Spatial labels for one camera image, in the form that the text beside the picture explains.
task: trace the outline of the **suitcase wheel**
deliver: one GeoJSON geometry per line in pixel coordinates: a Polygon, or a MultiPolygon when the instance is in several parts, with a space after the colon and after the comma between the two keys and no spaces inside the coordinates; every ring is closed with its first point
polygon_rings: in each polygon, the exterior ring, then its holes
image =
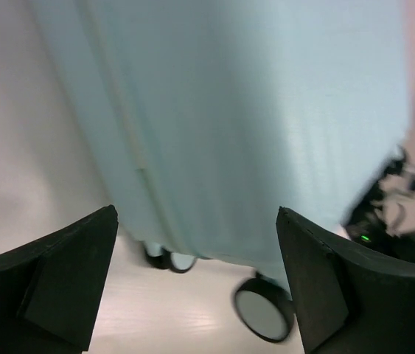
{"type": "Polygon", "coordinates": [[[258,271],[254,270],[253,271],[253,278],[262,279],[262,275],[258,271]]]}
{"type": "Polygon", "coordinates": [[[145,262],[147,262],[150,266],[156,268],[156,269],[168,269],[168,265],[164,261],[163,254],[161,256],[150,256],[148,254],[147,248],[145,245],[143,245],[143,256],[145,259],[145,262]]]}
{"type": "Polygon", "coordinates": [[[294,309],[283,288],[255,277],[234,292],[233,303],[243,324],[261,339],[281,343],[289,336],[294,309]]]}
{"type": "Polygon", "coordinates": [[[170,252],[166,249],[163,249],[162,257],[168,269],[179,274],[190,271],[198,260],[196,257],[188,254],[170,252]]]}

